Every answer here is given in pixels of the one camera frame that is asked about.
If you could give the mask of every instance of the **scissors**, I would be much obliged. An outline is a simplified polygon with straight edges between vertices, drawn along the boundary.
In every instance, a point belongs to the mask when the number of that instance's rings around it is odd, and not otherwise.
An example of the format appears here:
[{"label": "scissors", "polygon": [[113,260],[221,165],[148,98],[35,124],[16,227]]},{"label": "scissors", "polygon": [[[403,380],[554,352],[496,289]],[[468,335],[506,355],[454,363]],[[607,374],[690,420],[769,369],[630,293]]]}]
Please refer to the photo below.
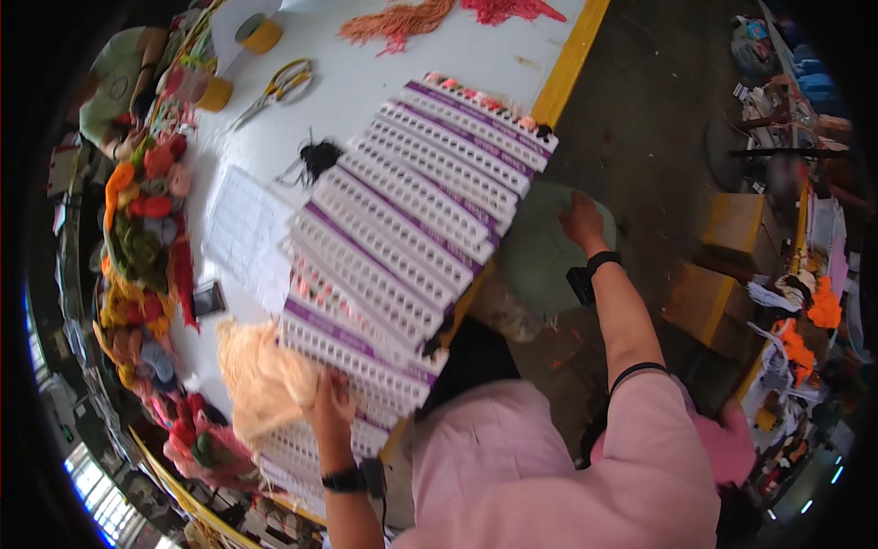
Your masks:
[{"label": "scissors", "polygon": [[271,78],[263,94],[235,120],[234,130],[272,103],[290,105],[299,101],[313,84],[314,73],[310,59],[297,59],[285,64]]}]

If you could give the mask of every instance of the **tape roll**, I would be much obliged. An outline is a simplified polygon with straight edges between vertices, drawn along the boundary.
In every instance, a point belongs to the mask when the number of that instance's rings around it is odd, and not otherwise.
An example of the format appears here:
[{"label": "tape roll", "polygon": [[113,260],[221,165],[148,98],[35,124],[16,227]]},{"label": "tape roll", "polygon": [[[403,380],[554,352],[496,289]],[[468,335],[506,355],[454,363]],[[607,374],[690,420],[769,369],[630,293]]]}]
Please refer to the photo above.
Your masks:
[{"label": "tape roll", "polygon": [[226,106],[231,96],[232,83],[218,76],[211,76],[207,81],[204,95],[201,96],[195,106],[206,111],[219,112]]},{"label": "tape roll", "polygon": [[283,33],[280,25],[266,18],[264,13],[257,13],[244,21],[234,39],[254,54],[262,55],[277,44]]}]

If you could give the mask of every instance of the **person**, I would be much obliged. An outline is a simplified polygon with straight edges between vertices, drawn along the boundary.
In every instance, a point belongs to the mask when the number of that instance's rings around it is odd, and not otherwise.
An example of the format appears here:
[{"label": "person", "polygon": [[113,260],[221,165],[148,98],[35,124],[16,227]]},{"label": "person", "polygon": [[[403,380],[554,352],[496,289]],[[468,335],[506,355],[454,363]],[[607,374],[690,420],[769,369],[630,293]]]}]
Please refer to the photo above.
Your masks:
[{"label": "person", "polygon": [[71,114],[79,111],[79,131],[114,162],[127,159],[146,136],[137,103],[151,103],[168,31],[138,26],[113,35],[76,89]]},{"label": "person", "polygon": [[[570,211],[558,218],[589,263],[599,264],[591,284],[610,386],[604,459],[576,471],[552,425],[549,402],[509,374],[514,364],[492,365],[511,361],[505,341],[469,320],[415,424],[415,527],[394,547],[715,544],[720,502],[710,463],[666,373],[646,307],[622,266],[601,263],[606,254],[596,257],[609,248],[594,203],[574,192]],[[483,367],[498,371],[500,379],[480,373]],[[451,394],[462,382],[478,385]],[[326,369],[306,410],[325,485],[354,467],[350,424],[339,412],[348,398],[345,377]],[[325,495],[335,549],[384,546],[366,492],[328,489]]]},{"label": "person", "polygon": [[[744,409],[740,402],[729,399],[720,410],[719,421],[716,422],[698,414],[695,403],[680,378],[672,375],[671,379],[683,395],[686,411],[708,454],[721,502],[716,535],[728,542],[750,541],[759,531],[762,518],[750,497],[741,489],[756,463],[756,448],[750,436],[750,425]],[[585,465],[593,466],[604,459],[606,426],[604,410],[586,429],[580,443],[583,457],[588,456]]]}]

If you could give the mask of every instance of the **worktable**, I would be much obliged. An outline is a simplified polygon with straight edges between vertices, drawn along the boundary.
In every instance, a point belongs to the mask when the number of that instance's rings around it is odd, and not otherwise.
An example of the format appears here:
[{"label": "worktable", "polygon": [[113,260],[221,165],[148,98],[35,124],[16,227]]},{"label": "worktable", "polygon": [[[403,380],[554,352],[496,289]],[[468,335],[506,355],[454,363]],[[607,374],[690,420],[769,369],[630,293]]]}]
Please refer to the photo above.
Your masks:
[{"label": "worktable", "polygon": [[[236,165],[295,207],[303,205],[306,193],[301,188],[287,189],[271,180],[296,159],[309,134],[316,141],[328,137],[343,146],[411,79],[438,71],[473,89],[512,98],[526,108],[532,106],[535,119],[554,126],[608,0],[551,0],[550,4],[567,17],[566,22],[546,17],[533,22],[511,18],[491,27],[478,24],[474,11],[458,5],[436,31],[412,37],[405,53],[378,57],[385,47],[383,40],[352,46],[337,33],[348,19],[383,9],[383,0],[334,0],[320,3],[320,7],[309,2],[300,4],[300,11],[276,14],[274,19],[284,30],[280,41],[264,55],[245,52],[235,60],[226,74],[234,84],[231,99],[221,112],[199,111],[197,131],[189,139],[184,162],[194,178],[186,210],[196,286],[219,280],[228,313],[240,322],[267,321],[270,316],[257,301],[201,252],[212,189],[225,170]],[[233,132],[234,120],[263,92],[275,71],[300,57],[315,63],[318,82],[311,91],[296,104],[270,106]],[[458,320],[479,282],[477,279],[457,303]],[[184,385],[199,391],[231,417],[232,403],[216,362],[214,327],[222,316],[204,318],[201,334],[177,318],[171,337],[181,358],[179,375]]]}]

